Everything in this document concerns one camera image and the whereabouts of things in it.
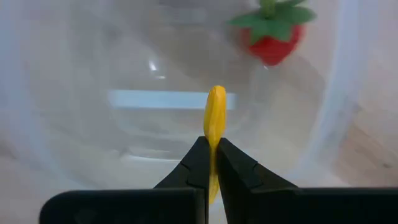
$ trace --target black plastic jaw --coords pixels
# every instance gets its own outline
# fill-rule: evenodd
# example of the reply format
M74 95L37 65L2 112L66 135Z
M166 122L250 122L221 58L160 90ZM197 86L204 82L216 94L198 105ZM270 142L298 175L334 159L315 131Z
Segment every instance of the black plastic jaw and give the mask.
M202 190L205 223L208 223L208 194L210 174L210 146L205 137L199 137L177 167L160 181L159 188L194 188Z
M51 198L40 224L208 223L210 149L205 137L154 189L79 190Z
M301 189L266 169L227 139L217 155L228 224L392 223L398 189Z

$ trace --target yellow banana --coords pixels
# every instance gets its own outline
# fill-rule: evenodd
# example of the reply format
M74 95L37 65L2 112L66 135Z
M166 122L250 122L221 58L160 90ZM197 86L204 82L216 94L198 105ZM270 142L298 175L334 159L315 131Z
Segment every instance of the yellow banana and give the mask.
M214 86L207 97L203 130L210 145L209 203L213 203L218 192L216 150L226 126L226 91Z

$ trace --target transparent container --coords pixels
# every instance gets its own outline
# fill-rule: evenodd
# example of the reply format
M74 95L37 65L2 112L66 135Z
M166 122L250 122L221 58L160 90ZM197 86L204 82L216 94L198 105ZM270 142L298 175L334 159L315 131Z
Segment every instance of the transparent container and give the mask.
M265 67L226 25L255 1L5 1L0 164L12 181L0 195L22 197L27 215L4 216L31 222L68 189L152 188L203 135L213 85L228 92L225 137L293 183L397 184L397 4L307 4L318 18L302 43Z

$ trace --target toy strawberry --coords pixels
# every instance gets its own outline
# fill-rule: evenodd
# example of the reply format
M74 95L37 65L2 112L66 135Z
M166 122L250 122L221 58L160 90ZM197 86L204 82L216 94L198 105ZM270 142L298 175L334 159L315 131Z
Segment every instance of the toy strawberry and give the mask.
M303 36L303 24L315 13L297 6L305 0L260 0L260 9L230 21L242 28L241 35L249 51L265 65L277 65L296 47Z

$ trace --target red strawberry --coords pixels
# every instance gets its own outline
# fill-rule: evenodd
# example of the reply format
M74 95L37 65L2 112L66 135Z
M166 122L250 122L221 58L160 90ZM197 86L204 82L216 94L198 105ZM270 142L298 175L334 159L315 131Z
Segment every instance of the red strawberry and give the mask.
M243 29L242 38L250 53L259 57L264 65L277 65L283 61L297 46L303 36L303 27L296 25L288 42L282 42L271 36L265 36L251 45L251 30Z
M304 23L315 18L315 13L297 6L304 0L260 0L257 11L238 16L230 21L242 29L242 38L250 53L265 65L277 65L296 48L303 36Z

